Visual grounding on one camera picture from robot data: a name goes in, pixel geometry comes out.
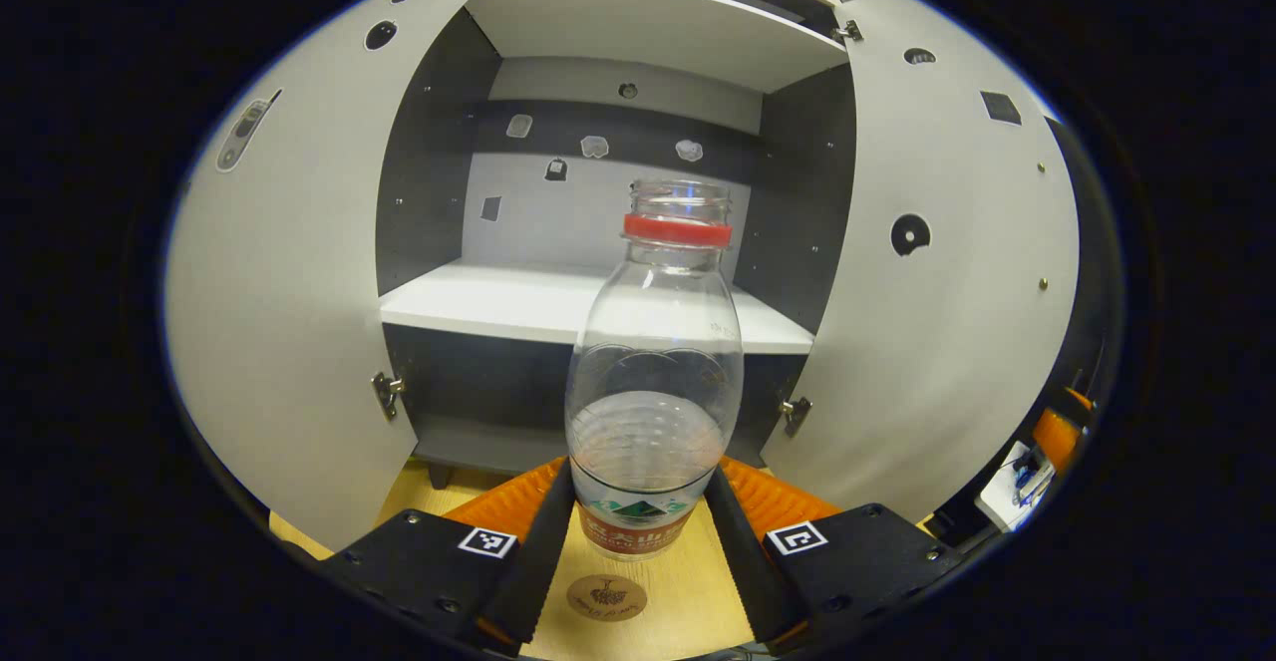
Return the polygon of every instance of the bottle label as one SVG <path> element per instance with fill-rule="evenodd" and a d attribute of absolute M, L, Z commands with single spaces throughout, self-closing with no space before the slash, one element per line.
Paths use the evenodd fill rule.
<path fill-rule="evenodd" d="M 593 479 L 572 459 L 584 536 L 616 554 L 651 554 L 678 538 L 709 484 L 709 472 L 671 491 L 635 493 Z"/>

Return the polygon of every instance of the plastic bottle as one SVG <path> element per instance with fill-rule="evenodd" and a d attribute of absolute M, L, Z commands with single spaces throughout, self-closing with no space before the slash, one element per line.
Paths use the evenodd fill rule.
<path fill-rule="evenodd" d="M 572 355 L 567 440 L 586 537 L 637 561 L 672 544 L 704 494 L 740 411 L 744 350 L 718 269 L 727 189 L 630 189 L 629 249 Z"/>

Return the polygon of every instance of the black background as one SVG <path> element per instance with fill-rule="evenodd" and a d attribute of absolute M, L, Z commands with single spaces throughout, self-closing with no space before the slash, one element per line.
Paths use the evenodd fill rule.
<path fill-rule="evenodd" d="M 154 322 L 171 197 L 211 121 L 351 1 L 8 0 L 22 70 L 3 234 L 22 276 L 6 290 L 4 384 L 19 401 L 4 429 L 20 443 L 5 656 L 430 656 L 222 491 L 168 396 Z M 856 656 L 1270 653 L 1272 505 L 1245 499 L 1276 468 L 1258 434 L 1272 176 L 1250 162 L 1265 126 L 1243 120 L 1263 80 L 1262 5 L 933 1 L 1032 71 L 1120 185 L 1125 242 L 1146 211 L 1156 246 L 1128 260 L 1125 396 L 1072 484 Z"/>

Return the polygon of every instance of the white shelf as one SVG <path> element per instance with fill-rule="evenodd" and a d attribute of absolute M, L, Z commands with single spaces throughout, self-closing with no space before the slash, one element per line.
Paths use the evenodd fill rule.
<path fill-rule="evenodd" d="M 574 345 L 610 271 L 491 267 L 450 262 L 382 297 L 387 324 Z M 814 336 L 744 290 L 732 288 L 744 351 L 808 355 Z"/>
<path fill-rule="evenodd" d="M 760 93 L 847 63 L 823 34 L 729 0 L 470 0 L 501 57 L 602 57 Z"/>

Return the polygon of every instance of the open cabinet door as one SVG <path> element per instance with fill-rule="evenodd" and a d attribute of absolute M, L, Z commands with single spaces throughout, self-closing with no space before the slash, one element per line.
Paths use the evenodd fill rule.
<path fill-rule="evenodd" d="M 916 522 L 991 459 L 1054 365 L 1077 282 L 1076 202 L 1035 93 L 960 26 L 917 0 L 842 3 L 837 19 L 863 34 L 847 40 L 846 237 L 792 397 L 813 406 L 762 457 L 838 507 L 880 503 Z M 935 60 L 914 65 L 910 48 Z M 1016 117 L 999 94 L 1017 124 L 994 120 Z M 912 242 L 897 251 L 893 230 Z"/>
<path fill-rule="evenodd" d="M 217 126 L 174 219 L 163 329 L 177 393 L 231 473 L 329 549 L 371 530 L 416 443 L 370 385 L 392 375 L 378 180 L 404 85 L 464 3 L 366 0 L 315 29 Z M 380 20 L 396 34 L 369 48 Z M 255 101 L 250 143 L 218 170 Z"/>

